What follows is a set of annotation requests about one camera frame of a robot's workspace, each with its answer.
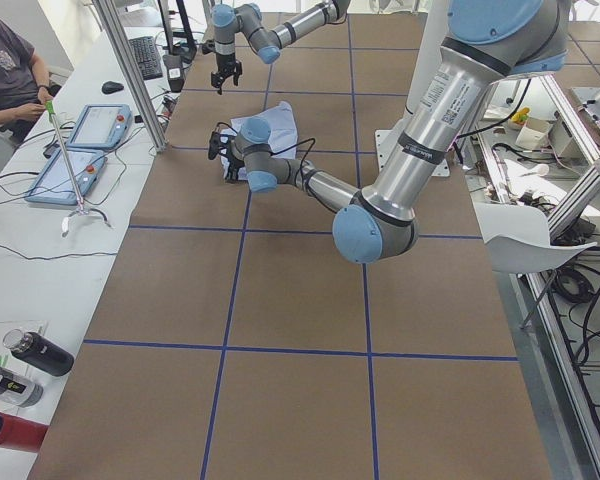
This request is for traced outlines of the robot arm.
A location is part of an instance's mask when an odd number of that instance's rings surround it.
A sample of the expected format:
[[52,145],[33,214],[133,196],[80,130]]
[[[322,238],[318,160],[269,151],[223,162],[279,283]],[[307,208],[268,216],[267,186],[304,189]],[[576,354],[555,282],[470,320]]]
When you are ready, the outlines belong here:
[[321,1],[272,29],[262,23],[258,5],[249,3],[237,8],[219,4],[211,9],[213,39],[209,46],[215,54],[217,69],[211,73],[211,86],[219,95],[224,82],[231,78],[235,86],[243,74],[242,63],[236,58],[235,37],[242,34],[251,50],[266,64],[273,64],[281,51],[309,33],[325,26],[344,22],[349,1]]
[[332,234],[347,260],[368,264],[408,251],[418,237],[415,203],[486,89],[505,78],[562,68],[570,5],[566,1],[453,1],[446,8],[440,64],[376,180],[355,188],[310,162],[285,159],[269,144],[260,116],[211,145],[244,172],[254,193],[292,185],[333,211]]

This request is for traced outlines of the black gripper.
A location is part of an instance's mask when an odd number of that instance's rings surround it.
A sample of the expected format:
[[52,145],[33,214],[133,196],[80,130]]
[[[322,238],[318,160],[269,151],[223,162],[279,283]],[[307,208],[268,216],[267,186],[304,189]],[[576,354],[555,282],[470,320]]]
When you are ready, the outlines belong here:
[[234,152],[234,144],[228,143],[225,151],[225,157],[227,158],[228,167],[224,174],[224,180],[226,182],[240,182],[242,181],[241,172],[245,167],[245,163],[242,159],[241,153]]
[[229,78],[235,86],[239,85],[239,78],[243,74],[242,63],[236,59],[235,44],[218,41],[206,41],[202,44],[204,54],[214,53],[218,71],[211,74],[211,85],[216,93],[223,94],[223,85]]

